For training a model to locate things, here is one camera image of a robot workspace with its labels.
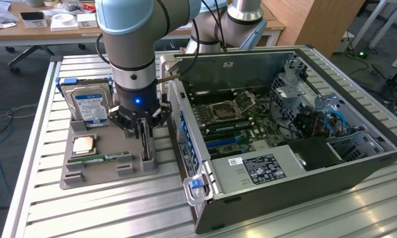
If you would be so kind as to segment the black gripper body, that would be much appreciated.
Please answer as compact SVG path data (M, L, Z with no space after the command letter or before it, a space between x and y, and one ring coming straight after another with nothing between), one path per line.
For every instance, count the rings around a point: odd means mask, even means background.
M157 84L151 83L142 89L126 89L115 84L118 112L126 119L150 119L159 108Z

